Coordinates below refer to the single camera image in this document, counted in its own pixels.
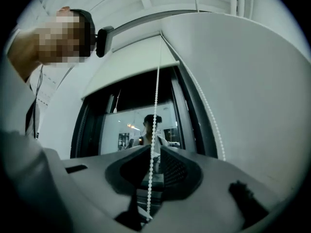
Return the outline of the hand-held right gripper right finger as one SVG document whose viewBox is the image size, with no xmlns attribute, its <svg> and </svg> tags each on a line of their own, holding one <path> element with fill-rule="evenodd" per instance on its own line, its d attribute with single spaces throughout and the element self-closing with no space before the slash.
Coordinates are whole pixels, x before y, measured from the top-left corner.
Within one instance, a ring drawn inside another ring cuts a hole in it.
<svg viewBox="0 0 311 233">
<path fill-rule="evenodd" d="M 285 233 L 274 225 L 289 199 L 276 193 L 233 164 L 187 150 L 165 147 L 168 153 L 195 162 L 203 178 L 199 187 L 184 200 L 164 201 L 150 223 L 150 233 Z M 247 229 L 229 192 L 240 181 L 254 193 L 269 214 Z"/>
</svg>

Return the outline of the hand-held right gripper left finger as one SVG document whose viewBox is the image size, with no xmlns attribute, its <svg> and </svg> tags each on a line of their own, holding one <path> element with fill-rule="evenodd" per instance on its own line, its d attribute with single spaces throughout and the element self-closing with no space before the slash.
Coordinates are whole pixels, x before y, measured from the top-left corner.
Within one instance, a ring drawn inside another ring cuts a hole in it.
<svg viewBox="0 0 311 233">
<path fill-rule="evenodd" d="M 138 146 L 100 156 L 64 161 L 84 196 L 110 219 L 140 230 L 137 189 L 149 171 L 150 147 Z"/>
</svg>

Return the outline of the white roller blind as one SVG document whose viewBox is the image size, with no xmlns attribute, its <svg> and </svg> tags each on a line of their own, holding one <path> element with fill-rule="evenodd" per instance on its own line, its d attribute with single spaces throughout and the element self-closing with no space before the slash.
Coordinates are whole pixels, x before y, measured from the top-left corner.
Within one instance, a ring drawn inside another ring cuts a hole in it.
<svg viewBox="0 0 311 233">
<path fill-rule="evenodd" d="M 113 83 L 157 68 L 179 65 L 162 36 L 149 37 L 110 53 L 84 89 L 81 99 Z"/>
</svg>

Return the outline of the person's white shirt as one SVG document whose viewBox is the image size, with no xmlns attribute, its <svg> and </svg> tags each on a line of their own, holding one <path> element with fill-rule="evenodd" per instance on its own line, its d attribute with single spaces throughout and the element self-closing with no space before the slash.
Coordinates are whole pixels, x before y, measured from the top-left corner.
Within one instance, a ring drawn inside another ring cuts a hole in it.
<svg viewBox="0 0 311 233">
<path fill-rule="evenodd" d="M 11 143 L 42 149 L 38 140 L 25 134 L 26 114 L 34 100 L 34 93 L 3 55 L 0 61 L 0 156 L 17 149 L 11 147 Z"/>
</svg>

